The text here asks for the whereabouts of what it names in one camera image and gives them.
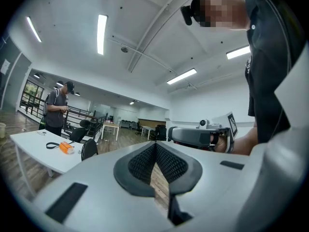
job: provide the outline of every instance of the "orange object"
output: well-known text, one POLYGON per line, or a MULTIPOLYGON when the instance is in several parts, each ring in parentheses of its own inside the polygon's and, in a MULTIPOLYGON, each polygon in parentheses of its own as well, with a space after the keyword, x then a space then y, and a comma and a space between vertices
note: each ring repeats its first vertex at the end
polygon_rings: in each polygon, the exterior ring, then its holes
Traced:
POLYGON ((72 154, 74 152, 74 147, 69 145, 67 142, 61 142, 59 148, 65 154, 72 154))

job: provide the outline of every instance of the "person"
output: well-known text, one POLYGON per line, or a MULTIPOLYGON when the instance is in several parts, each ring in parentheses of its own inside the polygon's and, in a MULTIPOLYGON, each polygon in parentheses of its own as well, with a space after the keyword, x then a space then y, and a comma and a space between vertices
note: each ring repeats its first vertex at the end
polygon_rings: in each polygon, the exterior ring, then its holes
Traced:
MULTIPOLYGON (((234 154, 249 155, 259 143, 290 127, 274 91, 287 76, 287 47, 276 15, 265 0, 199 0, 200 23, 206 27, 246 30, 251 56, 245 77, 250 91, 248 115, 255 117, 253 128, 235 140, 234 154)), ((282 4, 277 7, 283 10, 282 4)), ((283 18, 292 46, 292 66, 305 43, 296 20, 283 18)), ((219 137, 216 152, 225 152, 226 138, 219 137)))
POLYGON ((63 114, 69 110, 67 106, 67 94, 69 93, 74 94, 74 83, 71 81, 59 89, 58 97, 56 97, 57 91, 53 90, 46 102, 46 130, 58 136, 61 136, 63 114))

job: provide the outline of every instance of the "black pants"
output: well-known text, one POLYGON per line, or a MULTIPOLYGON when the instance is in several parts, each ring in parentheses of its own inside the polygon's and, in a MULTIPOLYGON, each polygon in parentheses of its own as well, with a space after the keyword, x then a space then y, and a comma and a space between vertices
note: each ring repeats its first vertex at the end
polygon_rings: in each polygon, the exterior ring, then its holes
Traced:
POLYGON ((48 124, 46 124, 45 129, 48 130, 49 132, 51 132, 51 133, 61 137, 61 129, 62 129, 62 127, 51 127, 48 124))

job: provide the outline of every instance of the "trash bin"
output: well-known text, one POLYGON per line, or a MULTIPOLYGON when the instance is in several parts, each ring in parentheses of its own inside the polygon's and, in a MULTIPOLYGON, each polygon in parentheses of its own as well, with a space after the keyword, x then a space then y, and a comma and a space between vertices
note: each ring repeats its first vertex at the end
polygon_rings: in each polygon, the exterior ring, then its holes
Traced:
POLYGON ((6 124, 0 123, 0 138, 5 137, 5 127, 6 127, 6 124))

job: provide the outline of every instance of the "black railing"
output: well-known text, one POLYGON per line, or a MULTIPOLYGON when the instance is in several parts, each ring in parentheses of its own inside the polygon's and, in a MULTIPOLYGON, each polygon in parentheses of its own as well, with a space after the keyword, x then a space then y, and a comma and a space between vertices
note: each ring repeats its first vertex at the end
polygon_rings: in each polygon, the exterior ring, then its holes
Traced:
MULTIPOLYGON (((22 99, 20 100, 19 107, 26 111, 26 114, 31 114, 36 118, 41 119, 43 117, 43 107, 45 100, 39 99, 34 95, 27 92, 23 92, 22 99)), ((103 126, 105 117, 94 117, 91 116, 90 111, 79 109, 76 107, 68 106, 69 110, 64 115, 63 130, 73 131, 75 128, 79 127, 79 123, 83 119, 88 119, 91 122, 91 127, 87 133, 87 136, 93 137, 95 139, 96 134, 100 131, 103 126)))

